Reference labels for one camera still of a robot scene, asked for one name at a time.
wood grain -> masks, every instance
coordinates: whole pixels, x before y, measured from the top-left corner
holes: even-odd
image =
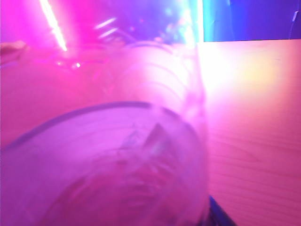
[[[301,225],[301,40],[204,43],[210,193],[239,226]]]

clear plastic cup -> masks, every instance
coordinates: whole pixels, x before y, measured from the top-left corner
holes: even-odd
[[[27,133],[1,151],[5,225],[205,221],[206,126],[196,3],[40,1],[49,24],[55,25],[53,16],[60,23],[25,48],[16,64],[5,64],[12,74],[32,66],[27,76],[42,88],[23,82],[33,90],[26,92],[24,109],[43,106],[24,124]],[[68,83],[82,94],[80,101],[68,96],[74,92]],[[58,98],[47,89],[54,84],[73,105],[49,114],[44,102]],[[22,102],[11,105],[17,109]],[[87,106],[94,107],[78,110]],[[5,109],[9,130],[19,117]],[[36,127],[37,119],[56,116]]]

pink light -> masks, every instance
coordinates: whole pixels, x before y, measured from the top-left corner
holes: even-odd
[[[64,40],[63,34],[61,32],[60,27],[58,26],[58,22],[56,17],[52,11],[51,5],[49,4],[48,0],[39,0],[43,13],[48,21],[49,26],[53,29],[53,34],[57,40],[57,43],[62,48],[63,51],[67,51],[66,42]]]

